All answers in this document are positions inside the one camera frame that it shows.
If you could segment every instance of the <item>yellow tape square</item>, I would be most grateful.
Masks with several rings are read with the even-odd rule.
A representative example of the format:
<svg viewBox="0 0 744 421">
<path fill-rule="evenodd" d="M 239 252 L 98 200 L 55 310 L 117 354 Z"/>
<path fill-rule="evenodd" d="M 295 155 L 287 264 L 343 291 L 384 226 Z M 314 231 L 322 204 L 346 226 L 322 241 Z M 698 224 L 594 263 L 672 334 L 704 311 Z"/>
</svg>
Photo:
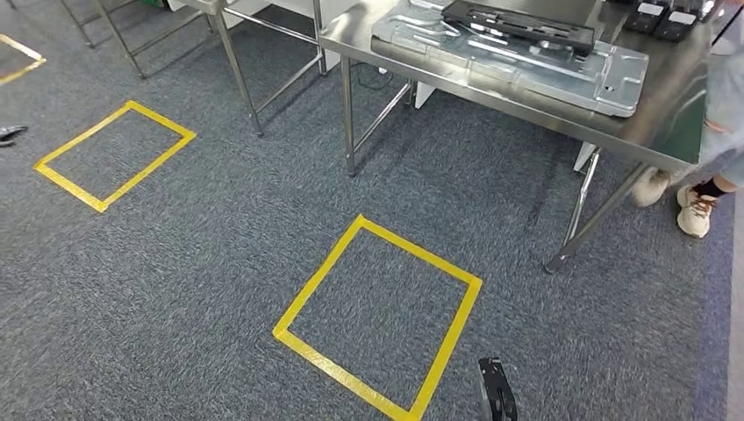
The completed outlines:
<svg viewBox="0 0 744 421">
<path fill-rule="evenodd" d="M 13 72 L 13 73 L 11 73 L 9 75 L 0 76 L 0 86 L 4 85 L 7 82 L 10 82 L 10 81 L 12 81 L 14 79 L 18 79 L 19 77 L 21 77 L 21 76 L 25 75 L 26 73 L 34 70 L 35 68 L 41 66 L 42 64 L 44 64 L 47 61 L 47 59 L 45 59 L 44 57 L 41 57 L 41 54 L 33 51 L 31 48 L 29 48 L 27 46 L 24 46 L 21 43 L 15 41 L 13 39 L 11 39 L 11 37 L 9 37 L 9 36 L 7 36 L 5 34 L 0 33 L 0 42 L 6 44 L 8 46 L 10 46 L 11 48 L 14 48 L 14 49 L 20 51 L 21 53 L 23 53 L 23 54 L 27 55 L 29 58 L 31 58 L 31 60 L 34 60 L 33 63 L 29 64 L 28 66 L 26 66 L 24 68 L 21 68 L 20 70 L 16 70 L 15 72 Z"/>
<path fill-rule="evenodd" d="M 424 383 L 421 385 L 421 389 L 418 390 L 418 394 L 409 410 L 401 408 L 387 397 L 377 393 L 367 384 L 346 371 L 343 367 L 329 360 L 316 351 L 312 346 L 306 344 L 289 331 L 292 321 L 294 321 L 297 314 L 307 303 L 307 300 L 310 298 L 312 293 L 315 292 L 315 289 L 318 288 L 318 285 L 323 278 L 328 275 L 328 272 L 347 248 L 351 240 L 354 238 L 354 235 L 356 235 L 356 233 L 362 228 L 372 232 L 377 237 L 385 239 L 393 245 L 404 249 L 406 252 L 413 254 L 421 260 L 428 262 L 468 285 L 468 289 L 465 291 L 460 307 L 454 314 L 453 322 L 449 326 L 444 341 L 442 341 L 442 345 L 434 357 L 432 367 L 426 374 Z M 437 385 L 444 373 L 444 368 L 449 361 L 449 357 L 452 355 L 457 339 L 460 337 L 460 333 L 465 327 L 465 322 L 468 320 L 470 310 L 473 308 L 473 304 L 476 301 L 482 283 L 483 282 L 474 275 L 469 274 L 446 260 L 441 259 L 439 256 L 427 252 L 410 241 L 398 237 L 393 232 L 382 228 L 380 225 L 377 225 L 367 220 L 363 215 L 360 215 L 341 236 L 339 242 L 336 243 L 333 250 L 331 250 L 331 253 L 320 266 L 320 269 L 318 269 L 318 272 L 316 272 L 305 284 L 302 290 L 300 290 L 300 293 L 284 313 L 282 318 L 279 319 L 279 322 L 276 324 L 272 332 L 274 337 L 283 342 L 284 345 L 300 354 L 315 367 L 320 368 L 321 371 L 330 375 L 334 380 L 353 391 L 358 397 L 364 399 L 367 403 L 371 404 L 388 417 L 396 421 L 417 420 L 424 416 L 426 407 L 432 400 L 434 391 L 437 389 Z"/>
<path fill-rule="evenodd" d="M 62 155 L 63 153 L 70 150 L 72 147 L 79 144 L 80 142 L 86 140 L 90 136 L 93 136 L 98 131 L 103 129 L 105 126 L 109 125 L 112 121 L 123 116 L 127 111 L 137 111 L 143 116 L 150 118 L 154 120 L 155 122 L 160 123 L 161 125 L 164 125 L 165 127 L 172 130 L 173 132 L 180 134 L 181 139 L 178 140 L 175 143 L 175 145 L 171 146 L 167 151 L 165 151 L 157 159 L 155 159 L 155 161 L 147 165 L 145 169 L 139 171 L 134 177 L 132 177 L 131 180 L 129 180 L 128 182 L 125 182 L 121 187 L 119 187 L 116 191 L 114 191 L 110 196 L 106 197 L 103 200 L 93 197 L 93 195 L 91 195 L 90 193 L 82 189 L 77 184 L 71 182 L 65 176 L 54 171 L 47 165 L 49 161 Z M 103 212 L 106 210 L 106 208 L 109 207 L 109 205 L 117 201 L 121 196 L 124 195 L 124 193 L 129 191 L 138 182 L 141 182 L 142 179 L 144 179 L 150 173 L 155 171 L 155 169 L 158 168 L 160 165 L 162 165 L 163 162 L 165 162 L 168 158 L 173 156 L 173 154 L 178 152 L 182 147 L 186 146 L 196 136 L 197 134 L 192 132 L 191 130 L 186 129 L 180 126 L 179 124 L 169 120 L 168 118 L 165 118 L 162 115 L 154 111 L 151 111 L 143 107 L 142 105 L 130 100 L 130 101 L 127 101 L 123 107 L 114 111 L 109 117 L 104 118 L 104 120 L 101 121 L 100 123 L 94 125 L 93 127 L 90 127 L 88 130 L 80 134 L 78 137 L 70 140 L 68 143 L 62 145 L 59 149 L 55 150 L 54 152 L 42 158 L 41 161 L 37 162 L 36 165 L 34 165 L 33 167 L 34 169 L 39 171 L 41 174 L 45 175 L 49 180 L 52 180 L 53 182 L 57 183 L 60 187 L 67 190 L 73 196 L 82 200 L 83 202 L 88 204 L 90 207 L 92 207 L 96 211 Z"/>
</svg>

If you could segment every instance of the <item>sneaker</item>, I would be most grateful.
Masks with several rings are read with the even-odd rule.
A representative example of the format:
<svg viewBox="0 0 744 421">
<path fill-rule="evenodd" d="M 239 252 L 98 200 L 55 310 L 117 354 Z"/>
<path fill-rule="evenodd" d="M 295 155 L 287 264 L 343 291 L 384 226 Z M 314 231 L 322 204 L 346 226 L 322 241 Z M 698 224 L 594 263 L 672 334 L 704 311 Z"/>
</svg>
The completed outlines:
<svg viewBox="0 0 744 421">
<path fill-rule="evenodd" d="M 676 223 L 686 234 L 702 239 L 711 230 L 711 213 L 718 199 L 700 196 L 693 187 L 682 187 L 676 193 L 676 202 L 682 207 Z"/>
<path fill-rule="evenodd" d="M 671 174 L 653 169 L 647 171 L 633 186 L 633 201 L 641 208 L 651 206 L 659 201 L 671 184 Z"/>
</svg>

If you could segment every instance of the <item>person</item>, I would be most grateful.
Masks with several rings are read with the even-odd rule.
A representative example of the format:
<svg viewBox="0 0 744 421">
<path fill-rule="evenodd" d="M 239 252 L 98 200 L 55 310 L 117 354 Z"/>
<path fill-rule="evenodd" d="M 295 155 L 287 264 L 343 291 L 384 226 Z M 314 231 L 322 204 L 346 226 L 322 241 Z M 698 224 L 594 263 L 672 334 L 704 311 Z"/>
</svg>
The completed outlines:
<svg viewBox="0 0 744 421">
<path fill-rule="evenodd" d="M 681 207 L 677 225 L 699 239 L 711 230 L 711 215 L 718 200 L 744 188 L 744 45 L 731 55 L 713 58 L 707 90 L 701 167 L 732 150 L 736 151 L 736 156 L 712 179 L 683 186 L 677 191 L 676 200 Z M 649 171 L 633 186 L 633 199 L 639 206 L 649 206 L 658 201 L 675 180 L 685 175 L 659 169 Z"/>
</svg>

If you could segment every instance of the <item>metal table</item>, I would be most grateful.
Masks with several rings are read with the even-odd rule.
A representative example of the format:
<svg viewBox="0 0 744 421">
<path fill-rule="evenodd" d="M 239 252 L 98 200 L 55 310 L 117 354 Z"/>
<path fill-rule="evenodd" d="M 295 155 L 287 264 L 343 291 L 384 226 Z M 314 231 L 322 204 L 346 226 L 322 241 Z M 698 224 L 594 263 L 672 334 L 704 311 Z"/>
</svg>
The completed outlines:
<svg viewBox="0 0 744 421">
<path fill-rule="evenodd" d="M 540 11 L 545 17 L 557 15 L 568 19 L 564 16 L 567 11 L 582 11 L 583 15 L 578 19 L 581 21 L 577 23 L 599 22 L 604 27 L 601 40 L 648 54 L 647 78 L 635 115 L 631 118 L 611 118 L 373 39 L 372 25 L 399 2 L 408 1 L 361 0 L 334 19 L 319 35 L 323 48 L 341 55 L 346 134 L 344 147 L 347 171 L 351 176 L 356 172 L 354 155 L 361 145 L 397 103 L 404 98 L 409 103 L 416 95 L 414 81 L 595 145 L 597 150 L 591 156 L 563 247 L 546 265 L 547 271 L 553 273 L 622 203 L 649 167 L 675 171 L 698 164 L 705 117 L 706 58 L 711 38 L 707 26 L 699 26 L 684 42 L 671 44 L 623 31 L 622 24 L 629 10 L 619 4 L 602 4 L 601 0 L 490 0 L 502 7 L 506 4 L 521 11 Z M 351 60 L 386 68 L 408 78 L 408 82 L 358 139 L 354 138 Z M 639 164 L 579 228 L 599 151 L 603 149 L 638 161 Z"/>
<path fill-rule="evenodd" d="M 186 17 L 182 22 L 178 23 L 177 25 L 169 27 L 165 31 L 161 32 L 159 35 L 155 36 L 154 38 L 144 42 L 142 45 L 137 46 L 135 48 L 130 48 L 126 44 L 119 29 L 116 27 L 116 25 L 114 25 L 113 21 L 111 20 L 111 13 L 124 6 L 127 6 L 128 4 L 134 3 L 137 0 L 125 0 L 122 4 L 114 8 L 111 8 L 110 10 L 106 9 L 104 4 L 102 3 L 102 0 L 91 0 L 91 1 L 97 7 L 98 13 L 96 15 L 85 18 L 83 20 L 78 20 L 73 14 L 73 12 L 70 10 L 67 3 L 65 3 L 65 0 L 60 0 L 65 12 L 70 16 L 72 21 L 75 23 L 75 26 L 77 27 L 78 32 L 81 34 L 83 40 L 85 41 L 85 44 L 91 48 L 94 46 L 94 44 L 90 40 L 88 34 L 85 32 L 84 26 L 89 24 L 90 22 L 93 22 L 94 20 L 102 18 L 105 21 L 105 23 L 109 26 L 109 28 L 111 29 L 111 33 L 113 33 L 114 38 L 118 42 L 122 51 L 124 52 L 124 56 L 129 60 L 130 63 L 132 63 L 132 67 L 137 71 L 137 74 L 142 79 L 145 79 L 146 76 L 145 76 L 145 73 L 142 71 L 140 64 L 137 62 L 136 56 L 138 54 L 144 52 L 148 48 L 154 46 L 155 44 L 169 37 L 170 35 L 178 31 L 179 29 L 183 28 L 184 26 L 190 24 L 197 18 L 200 18 L 202 16 L 206 17 L 206 22 L 207 22 L 207 25 L 209 26 L 210 32 L 213 32 L 213 28 L 217 27 L 217 32 L 219 33 L 219 37 L 222 39 L 222 44 L 225 47 L 225 53 L 227 54 L 227 60 L 230 62 L 232 72 L 235 75 L 235 81 L 238 83 L 238 91 L 240 92 L 240 96 L 246 105 L 246 108 L 248 110 L 248 116 L 258 136 L 263 136 L 263 127 L 261 125 L 261 121 L 258 116 L 261 111 L 263 111 L 267 106 L 269 106 L 272 102 L 274 102 L 274 100 L 276 100 L 282 93 L 284 93 L 287 89 L 289 89 L 292 85 L 294 85 L 297 81 L 299 81 L 300 78 L 314 66 L 316 65 L 318 66 L 318 71 L 321 75 L 325 76 L 328 73 L 327 68 L 326 68 L 326 51 L 322 47 L 320 47 L 320 45 L 318 44 L 318 40 L 317 40 L 318 32 L 320 31 L 320 27 L 323 24 L 323 20 L 321 16 L 321 9 L 320 9 L 320 0 L 307 0 L 308 2 L 312 3 L 313 25 L 315 29 L 315 35 L 316 35 L 315 37 L 309 37 L 303 33 L 294 31 L 290 28 L 285 28 L 283 26 L 274 24 L 272 22 L 268 22 L 268 21 L 256 18 L 254 16 L 249 16 L 240 11 L 236 11 L 235 9 L 228 7 L 227 0 L 180 0 L 181 3 L 184 3 L 187 6 L 190 6 L 191 8 L 196 9 L 197 11 L 192 13 L 188 17 Z M 234 1 L 231 1 L 231 3 L 235 4 L 239 1 L 240 0 L 234 0 Z M 312 60 L 307 62 L 307 64 L 305 64 L 301 69 L 299 69 L 294 75 L 290 76 L 290 78 L 287 81 L 285 81 L 284 84 L 279 89 L 275 90 L 271 95 L 269 95 L 266 99 L 264 99 L 257 105 L 254 105 L 254 100 L 251 97 L 248 86 L 246 85 L 246 79 L 243 76 L 242 70 L 240 69 L 238 57 L 235 55 L 235 50 L 233 48 L 233 42 L 230 38 L 230 33 L 228 32 L 227 24 L 225 23 L 225 13 L 228 13 L 237 18 L 247 20 L 255 24 L 267 27 L 268 29 L 272 29 L 274 31 L 284 33 L 293 38 L 300 39 L 304 42 L 307 42 L 309 44 L 313 44 L 314 46 L 316 46 L 318 53 L 315 55 L 315 57 L 312 58 Z"/>
</svg>

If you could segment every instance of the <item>metal tray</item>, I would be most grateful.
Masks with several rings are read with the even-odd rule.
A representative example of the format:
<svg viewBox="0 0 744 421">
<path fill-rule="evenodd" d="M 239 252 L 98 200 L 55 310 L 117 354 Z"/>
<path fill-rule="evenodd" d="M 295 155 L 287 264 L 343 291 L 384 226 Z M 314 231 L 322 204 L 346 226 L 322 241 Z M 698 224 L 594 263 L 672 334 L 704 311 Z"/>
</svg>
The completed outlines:
<svg viewBox="0 0 744 421">
<path fill-rule="evenodd" d="M 605 115 L 635 113 L 647 55 L 598 41 L 581 56 L 565 46 L 452 26 L 441 16 L 449 3 L 403 1 L 375 23 L 373 36 Z"/>
</svg>

